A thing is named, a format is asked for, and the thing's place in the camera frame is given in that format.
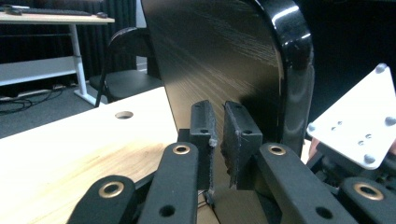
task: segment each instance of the desk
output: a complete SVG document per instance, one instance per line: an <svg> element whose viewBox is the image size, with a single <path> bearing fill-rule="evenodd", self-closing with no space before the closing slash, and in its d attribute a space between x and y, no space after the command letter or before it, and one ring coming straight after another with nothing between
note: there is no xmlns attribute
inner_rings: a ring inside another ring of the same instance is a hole
<svg viewBox="0 0 396 224"><path fill-rule="evenodd" d="M46 60L36 60L23 63L0 64L0 86L38 80L48 77L59 77L77 74L79 90L75 91L82 99L94 105L95 98L87 93L84 70L79 52L78 34L76 25L105 25L114 22L113 19L100 19L96 16L59 16L23 14L12 16L0 12L0 24L53 24L68 25L71 34L74 56Z"/></svg>
<svg viewBox="0 0 396 224"><path fill-rule="evenodd" d="M134 115L117 119L121 111ZM0 223L65 223L96 180L137 182L176 140L164 88L0 139ZM218 221L201 206L198 223Z"/></svg>

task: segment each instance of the chair seat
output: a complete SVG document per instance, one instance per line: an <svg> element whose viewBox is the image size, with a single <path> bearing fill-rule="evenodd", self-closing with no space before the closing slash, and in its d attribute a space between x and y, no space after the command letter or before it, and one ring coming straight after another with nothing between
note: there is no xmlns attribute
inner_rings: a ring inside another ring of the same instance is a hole
<svg viewBox="0 0 396 224"><path fill-rule="evenodd" d="M90 85L99 90L101 76L90 78ZM126 70L106 75L108 93L114 100L121 100L139 93L163 86L158 78L151 77L137 70Z"/></svg>

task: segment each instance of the bolt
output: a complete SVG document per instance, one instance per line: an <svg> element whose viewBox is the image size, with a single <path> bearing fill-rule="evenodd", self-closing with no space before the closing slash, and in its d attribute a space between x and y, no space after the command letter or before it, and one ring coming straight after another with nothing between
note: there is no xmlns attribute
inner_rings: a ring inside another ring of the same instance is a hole
<svg viewBox="0 0 396 224"><path fill-rule="evenodd" d="M383 73L383 72L385 71L385 69L387 69L387 67L388 67L388 66L387 66L385 63L381 63L381 64L379 64L379 65L376 66L375 72L376 72L377 74L381 74L381 73Z"/></svg>
<svg viewBox="0 0 396 224"><path fill-rule="evenodd" d="M314 123L309 123L308 124L308 130L309 132L313 132L317 127L315 126Z"/></svg>
<svg viewBox="0 0 396 224"><path fill-rule="evenodd" d="M396 117L386 117L385 118L385 123L387 124L387 126L392 126L394 124L396 124Z"/></svg>
<svg viewBox="0 0 396 224"><path fill-rule="evenodd" d="M364 155L364 161L366 163L373 163L373 162L375 162L375 157L373 155L366 154L366 155Z"/></svg>

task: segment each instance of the desk leg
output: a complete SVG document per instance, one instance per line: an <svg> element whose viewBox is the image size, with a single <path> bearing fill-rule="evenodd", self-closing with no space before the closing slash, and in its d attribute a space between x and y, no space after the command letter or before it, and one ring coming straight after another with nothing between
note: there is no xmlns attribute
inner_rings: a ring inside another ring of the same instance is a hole
<svg viewBox="0 0 396 224"><path fill-rule="evenodd" d="M74 64L76 67L76 73L78 78L78 87L79 90L75 91L75 94L86 100L91 105L95 105L96 99L87 93L87 86L85 83L84 69L82 67L81 53L79 52L79 43L78 43L78 35L75 24L69 25L72 45L73 45L73 53L74 53Z"/></svg>

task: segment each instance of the cable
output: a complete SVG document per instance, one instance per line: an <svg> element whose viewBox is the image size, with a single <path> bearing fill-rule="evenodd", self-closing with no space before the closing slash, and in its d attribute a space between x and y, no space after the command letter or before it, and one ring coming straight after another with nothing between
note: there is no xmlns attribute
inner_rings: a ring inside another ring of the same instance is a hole
<svg viewBox="0 0 396 224"><path fill-rule="evenodd" d="M0 110L0 116L21 112L21 111L29 109L30 107L32 107L34 105L39 105L39 104L46 102L48 100L55 99L55 98L59 97L60 95L62 95L62 93L64 92L64 88L61 88L61 90L59 91L59 93L57 95L51 97L51 95L55 91L57 91L57 90L51 90L49 92L49 94L44 99L39 100L39 101L31 101L28 99L18 99L18 98L0 101L0 105L18 105L19 106L15 109Z"/></svg>

